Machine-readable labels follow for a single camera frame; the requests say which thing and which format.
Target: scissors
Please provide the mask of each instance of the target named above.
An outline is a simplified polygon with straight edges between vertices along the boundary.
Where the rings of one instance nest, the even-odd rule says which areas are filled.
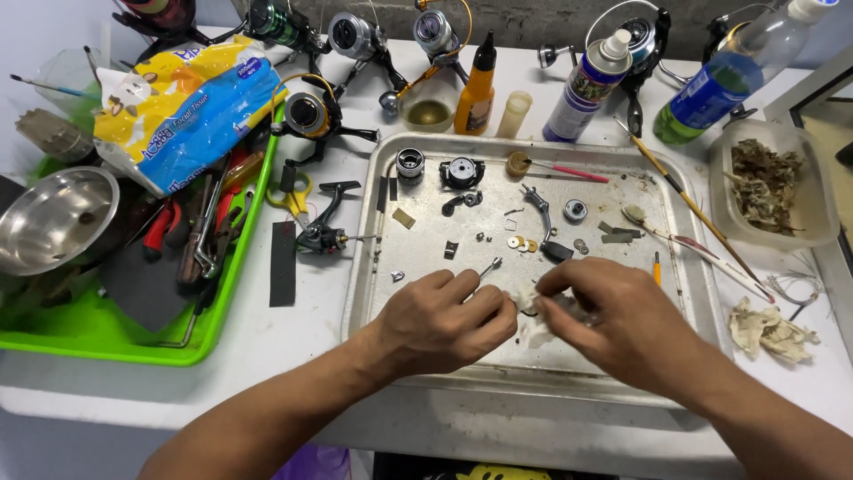
[[[296,173],[293,192],[286,193],[283,200],[276,200],[272,196],[272,192],[274,190],[278,191],[278,185],[278,182],[273,182],[267,187],[267,202],[271,203],[275,207],[289,209],[297,223],[302,225],[302,229],[304,230],[310,223],[308,221],[308,204],[305,203],[305,198],[311,192],[311,187],[314,186],[311,182],[311,177],[302,172]]]

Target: forearm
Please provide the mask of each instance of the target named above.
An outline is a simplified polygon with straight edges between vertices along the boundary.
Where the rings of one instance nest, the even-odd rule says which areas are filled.
[[[198,417],[148,459],[140,478],[270,478],[305,442],[391,379],[368,336],[259,383]]]
[[[853,438],[764,387],[728,360],[683,404],[708,419],[752,478],[853,478]]]

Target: hand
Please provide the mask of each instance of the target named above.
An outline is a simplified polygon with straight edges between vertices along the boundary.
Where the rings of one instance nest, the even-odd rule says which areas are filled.
[[[359,333],[369,337],[365,344],[379,355],[378,369],[389,381],[453,372],[515,335],[516,310],[509,295],[495,285],[478,286],[474,270],[455,277],[440,270],[408,283],[388,300]]]
[[[600,324],[577,322],[550,296],[572,287]],[[595,257],[567,260],[537,284],[537,310],[557,336],[617,380],[682,404],[715,361],[728,359],[704,342],[648,273]]]

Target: spray can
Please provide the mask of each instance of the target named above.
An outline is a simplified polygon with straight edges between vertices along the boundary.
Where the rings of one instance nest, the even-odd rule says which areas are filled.
[[[593,42],[569,74],[563,95],[554,105],[542,136],[549,142],[575,143],[595,112],[631,68],[631,34],[617,30],[610,38]]]

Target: pink brush handle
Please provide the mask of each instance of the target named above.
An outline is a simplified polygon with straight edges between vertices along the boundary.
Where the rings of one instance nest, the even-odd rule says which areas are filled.
[[[557,167],[556,165],[552,165],[551,168],[553,168],[557,172],[563,172],[563,173],[569,173],[571,175],[577,175],[578,177],[584,177],[585,179],[595,180],[596,182],[601,182],[603,184],[610,182],[610,179],[606,179],[604,177],[599,177],[598,175],[593,175],[592,173],[581,172],[580,170],[575,170],[574,168]]]

